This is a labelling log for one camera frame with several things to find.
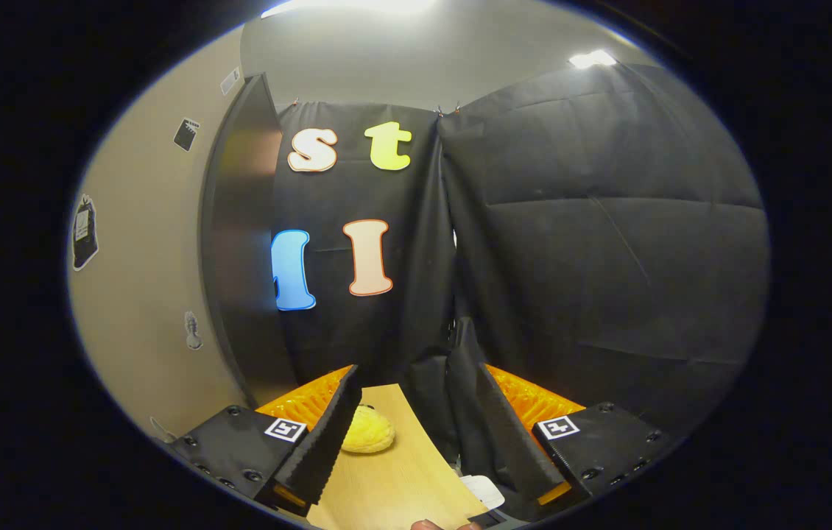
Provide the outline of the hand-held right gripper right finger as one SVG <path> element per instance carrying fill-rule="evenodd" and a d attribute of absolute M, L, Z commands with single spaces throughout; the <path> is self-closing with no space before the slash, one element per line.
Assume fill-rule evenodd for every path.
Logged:
<path fill-rule="evenodd" d="M 517 491 L 537 506 L 603 496 L 665 453 L 664 430 L 614 403 L 578 405 L 484 362 L 474 389 Z"/>

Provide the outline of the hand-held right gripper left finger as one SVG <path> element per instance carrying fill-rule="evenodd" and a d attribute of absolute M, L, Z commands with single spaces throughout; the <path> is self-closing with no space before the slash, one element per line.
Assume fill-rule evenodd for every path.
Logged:
<path fill-rule="evenodd" d="M 320 502 L 362 399 L 358 371 L 333 370 L 259 409 L 226 406 L 166 448 L 226 490 L 305 516 Z"/>

